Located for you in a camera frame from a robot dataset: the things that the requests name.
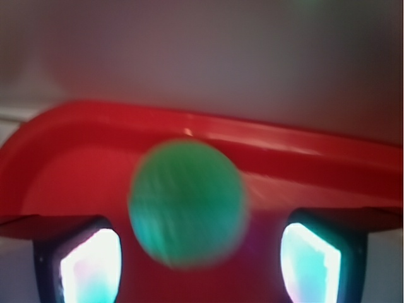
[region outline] green ball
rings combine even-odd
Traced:
[[[237,249],[247,226],[235,165],[197,141],[175,140],[141,162],[129,199],[142,248],[171,268],[213,265]]]

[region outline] bright light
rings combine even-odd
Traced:
[[[121,279],[121,242],[100,229],[61,261],[65,303],[115,302]]]
[[[283,281],[293,302],[335,303],[341,252],[300,223],[283,231],[280,260]]]

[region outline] red surface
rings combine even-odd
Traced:
[[[252,218],[229,260],[182,272],[142,251],[126,203],[142,154],[190,136],[242,171]],[[118,302],[286,301],[278,255],[294,208],[402,204],[402,148],[186,112],[73,102],[26,123],[0,149],[0,215],[99,213],[112,221],[123,246]]]

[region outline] tennis ball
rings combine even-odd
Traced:
[[[204,143],[169,141],[141,162],[129,216],[138,242],[154,260],[179,269],[213,265],[237,249],[246,230],[240,173]]]

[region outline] white wall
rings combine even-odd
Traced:
[[[403,142],[403,2],[0,1],[0,107],[102,98]]]

